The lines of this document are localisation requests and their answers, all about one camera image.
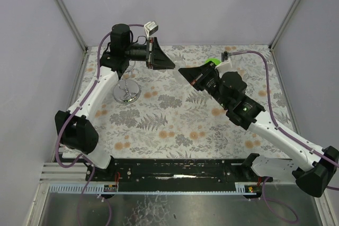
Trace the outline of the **green plastic wine glass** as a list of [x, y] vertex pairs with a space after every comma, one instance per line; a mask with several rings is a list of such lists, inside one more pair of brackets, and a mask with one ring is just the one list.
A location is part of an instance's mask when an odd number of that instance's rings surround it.
[[209, 58], [205, 61], [205, 63], [213, 62], [216, 66], [221, 64], [221, 61], [217, 58]]

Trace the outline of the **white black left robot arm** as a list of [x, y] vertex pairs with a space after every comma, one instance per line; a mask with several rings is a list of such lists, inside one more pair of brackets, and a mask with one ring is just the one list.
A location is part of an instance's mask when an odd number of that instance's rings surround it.
[[97, 71], [81, 96], [66, 111], [55, 115], [57, 130], [56, 148], [64, 145], [100, 169], [108, 168], [111, 156], [99, 145], [99, 134], [92, 125], [96, 112], [129, 67], [131, 61], [141, 61], [151, 70], [174, 69], [175, 63], [164, 54], [154, 33], [155, 21], [141, 25], [146, 41], [133, 40], [130, 24], [115, 24], [105, 35], [109, 38], [104, 52], [97, 53]]

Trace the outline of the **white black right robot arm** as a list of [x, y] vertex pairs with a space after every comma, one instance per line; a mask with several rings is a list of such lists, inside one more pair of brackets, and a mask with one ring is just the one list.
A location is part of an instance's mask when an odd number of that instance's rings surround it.
[[270, 111], [245, 94], [247, 85], [236, 71], [224, 74], [208, 62], [200, 67], [180, 68], [179, 73], [198, 91], [207, 91], [226, 110], [236, 126], [258, 134], [289, 156], [290, 161], [250, 156], [258, 176], [294, 182], [305, 193], [321, 197], [338, 168], [338, 150], [323, 148], [274, 120]]

